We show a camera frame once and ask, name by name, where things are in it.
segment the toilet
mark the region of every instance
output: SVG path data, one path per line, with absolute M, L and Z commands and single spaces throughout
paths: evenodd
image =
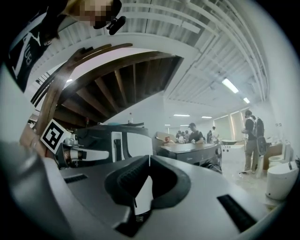
M 289 162 L 290 157 L 291 157 L 291 144 L 289 141 L 285 140 L 282 144 L 282 154 L 278 156 L 269 157 L 269 168 L 280 165 L 282 163 Z
M 294 161 L 269 168 L 266 195 L 275 200 L 284 200 L 291 191 L 298 172 L 299 168 Z

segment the white ceiling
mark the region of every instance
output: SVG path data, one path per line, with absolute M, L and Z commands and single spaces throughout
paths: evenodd
M 184 60 L 165 91 L 165 124 L 199 122 L 202 116 L 218 117 L 268 97 L 265 65 L 248 23 L 230 0 L 122 0 L 120 15 L 127 23 L 115 36 L 67 19 L 60 40 L 54 40 L 35 65 L 30 81 L 66 61 L 80 47 L 133 43 L 181 56 Z M 228 78 L 239 90 L 228 90 Z M 188 113 L 187 119 L 174 114 Z

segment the staircase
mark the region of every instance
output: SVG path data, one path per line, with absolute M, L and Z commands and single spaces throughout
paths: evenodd
M 47 94 L 37 121 L 37 133 L 43 132 L 51 118 L 67 129 L 85 128 L 87 118 L 89 127 L 97 125 L 165 90 L 181 58 L 157 51 L 108 62 L 63 89 L 75 67 L 103 53 L 130 46 L 105 45 L 80 50 L 49 76 L 31 100 L 37 106 Z

